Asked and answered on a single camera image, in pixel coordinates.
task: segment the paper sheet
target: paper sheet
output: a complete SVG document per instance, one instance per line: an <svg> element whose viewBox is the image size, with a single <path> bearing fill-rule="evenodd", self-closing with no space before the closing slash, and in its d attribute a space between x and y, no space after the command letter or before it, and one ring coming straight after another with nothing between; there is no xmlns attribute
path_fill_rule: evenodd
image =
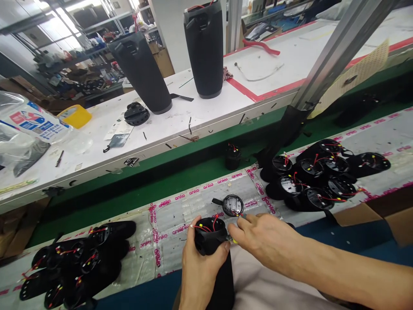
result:
<svg viewBox="0 0 413 310"><path fill-rule="evenodd" d="M321 97L320 103L315 106L314 111L309 115L308 119L315 118L323 113L334 101L344 95L350 89L361 84L373 74L380 71L385 65L388 57L388 39L380 44L374 51L363 58L360 62L348 69L342 74L333 85Z"/></svg>
<svg viewBox="0 0 413 310"><path fill-rule="evenodd" d="M115 120L103 140L111 140L115 134L126 134L132 132L133 126L125 122L124 114L125 112L122 112Z"/></svg>

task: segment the red strap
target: red strap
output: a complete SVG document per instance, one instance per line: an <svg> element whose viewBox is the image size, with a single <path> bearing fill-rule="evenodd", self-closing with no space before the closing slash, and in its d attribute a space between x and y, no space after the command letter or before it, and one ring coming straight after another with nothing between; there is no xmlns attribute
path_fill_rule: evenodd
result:
<svg viewBox="0 0 413 310"><path fill-rule="evenodd" d="M247 40L243 39L242 43L244 43L244 45L246 45L246 46L253 46L253 45L261 46L265 49L265 51L268 54L274 54L274 55L279 55L280 54L280 51L270 49L268 47L268 45L263 43L263 42L247 41Z"/></svg>

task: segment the white cable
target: white cable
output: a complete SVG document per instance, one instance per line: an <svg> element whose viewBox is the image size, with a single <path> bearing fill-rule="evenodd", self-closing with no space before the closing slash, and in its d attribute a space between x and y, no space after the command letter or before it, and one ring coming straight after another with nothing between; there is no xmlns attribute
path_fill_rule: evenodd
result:
<svg viewBox="0 0 413 310"><path fill-rule="evenodd" d="M241 67L238 66L237 63L235 63L235 66L240 70L242 76L244 76L244 78L245 78L247 81L249 81L249 82L258 82L258 81L262 81L262 80L264 80L264 79L269 78L270 76L272 76L275 72L277 72L278 70L280 70L280 69L284 66L284 64L282 64L282 65L280 65L280 66L278 66L278 67L275 67L275 69L274 69L269 75L267 75L267 76L265 76L265 77L261 77L261 78L259 78L259 79L255 79L255 80L250 80L249 78L247 78L247 77L245 76L245 74L242 72Z"/></svg>

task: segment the hand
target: hand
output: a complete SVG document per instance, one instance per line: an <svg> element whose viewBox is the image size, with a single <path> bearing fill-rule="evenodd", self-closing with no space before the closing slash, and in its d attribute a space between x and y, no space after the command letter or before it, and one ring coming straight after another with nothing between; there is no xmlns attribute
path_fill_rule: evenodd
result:
<svg viewBox="0 0 413 310"><path fill-rule="evenodd" d="M191 223L196 225L198 215ZM222 243L213 255L202 256L195 248L195 228L188 227L182 252L182 292L180 310L205 310L214 290L216 275L229 252L229 242Z"/></svg>
<svg viewBox="0 0 413 310"><path fill-rule="evenodd" d="M267 268L294 278L295 266L305 256L305 238L269 214L248 214L229 224L229 234Z"/></svg>

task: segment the workbench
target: workbench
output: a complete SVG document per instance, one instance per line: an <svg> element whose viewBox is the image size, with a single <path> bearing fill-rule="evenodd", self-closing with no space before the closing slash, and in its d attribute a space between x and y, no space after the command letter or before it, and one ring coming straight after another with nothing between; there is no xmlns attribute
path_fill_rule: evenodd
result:
<svg viewBox="0 0 413 310"><path fill-rule="evenodd" d="M393 11L349 66L360 61L387 37L390 39L390 57L386 66L394 66L408 59L409 49L413 46L412 14L413 6ZM141 163L157 154L192 143L179 135L205 138L287 106L336 25L337 22L316 21L267 41L271 48L281 52L275 62L282 63L283 67L260 82L246 81L234 63L239 62L244 68L249 63L257 71L265 70L262 60L270 61L266 52L249 47L225 55L224 65L234 74L234 78L224 82L221 95L214 99L204 100L198 96L190 69L165 78L170 93L192 97L194 101L177 98L173 100L173 107L167 113L151 113L145 124L134 128L122 148L103 153L108 144L103 137L111 124L126 110L126 106L138 97L137 93L132 91L90 108L93 118L81 131L93 139L93 146L85 153L72 155L65 152L60 166L56 168L54 166L61 151L52 146L33 167L18 178L8 169L0 171L0 188L26 180L37 180L32 185L0 195L0 213L44 197L43 190L49 187L67 189L118 171L125 167L124 161L128 158L139 158L138 163Z"/></svg>

